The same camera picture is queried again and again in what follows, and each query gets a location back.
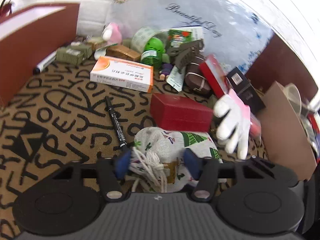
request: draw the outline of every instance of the roll of tape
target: roll of tape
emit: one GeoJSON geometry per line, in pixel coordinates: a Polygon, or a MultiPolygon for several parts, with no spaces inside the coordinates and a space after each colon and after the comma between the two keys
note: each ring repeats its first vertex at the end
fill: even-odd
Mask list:
{"type": "Polygon", "coordinates": [[[130,48],[135,50],[136,52],[143,53],[144,47],[146,46],[147,42],[153,37],[160,39],[164,44],[166,44],[167,42],[166,33],[145,26],[138,30],[133,36],[130,48]]]}

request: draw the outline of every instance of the red package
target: red package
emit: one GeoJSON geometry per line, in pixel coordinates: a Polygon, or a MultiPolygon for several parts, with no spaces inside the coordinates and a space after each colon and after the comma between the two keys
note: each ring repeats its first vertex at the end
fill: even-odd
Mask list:
{"type": "Polygon", "coordinates": [[[165,130],[208,132],[212,109],[190,98],[152,94],[150,113],[156,124],[165,130]]]}
{"type": "Polygon", "coordinates": [[[200,64],[199,69],[207,79],[217,98],[220,98],[229,92],[229,87],[226,83],[226,75],[213,55],[209,55],[205,62],[200,64]]]}

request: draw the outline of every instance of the green bottle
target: green bottle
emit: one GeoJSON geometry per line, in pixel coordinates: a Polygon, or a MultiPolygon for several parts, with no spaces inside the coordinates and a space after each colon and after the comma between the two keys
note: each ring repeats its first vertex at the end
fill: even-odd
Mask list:
{"type": "Polygon", "coordinates": [[[159,70],[162,64],[162,54],[164,53],[164,43],[158,38],[151,38],[144,47],[140,62],[159,70]]]}

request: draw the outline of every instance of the black round cover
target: black round cover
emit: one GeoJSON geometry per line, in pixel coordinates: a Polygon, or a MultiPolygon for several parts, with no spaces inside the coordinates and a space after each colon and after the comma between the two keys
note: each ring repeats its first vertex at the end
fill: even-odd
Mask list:
{"type": "Polygon", "coordinates": [[[67,180],[47,180],[19,196],[12,212],[18,226],[36,235],[60,236],[90,224],[100,208],[96,191],[67,180]]]}
{"type": "Polygon", "coordinates": [[[294,230],[303,214],[303,202],[284,184],[247,179],[224,191],[217,211],[231,226],[253,234],[294,230]]]}

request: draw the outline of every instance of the plastic bag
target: plastic bag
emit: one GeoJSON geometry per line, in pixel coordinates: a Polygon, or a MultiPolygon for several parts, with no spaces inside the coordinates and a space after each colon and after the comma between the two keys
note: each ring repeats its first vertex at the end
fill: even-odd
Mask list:
{"type": "Polygon", "coordinates": [[[141,27],[157,29],[200,25],[204,55],[214,53],[229,72],[246,73],[263,51],[273,31],[239,0],[115,0],[106,22],[122,24],[124,38],[141,27]]]}

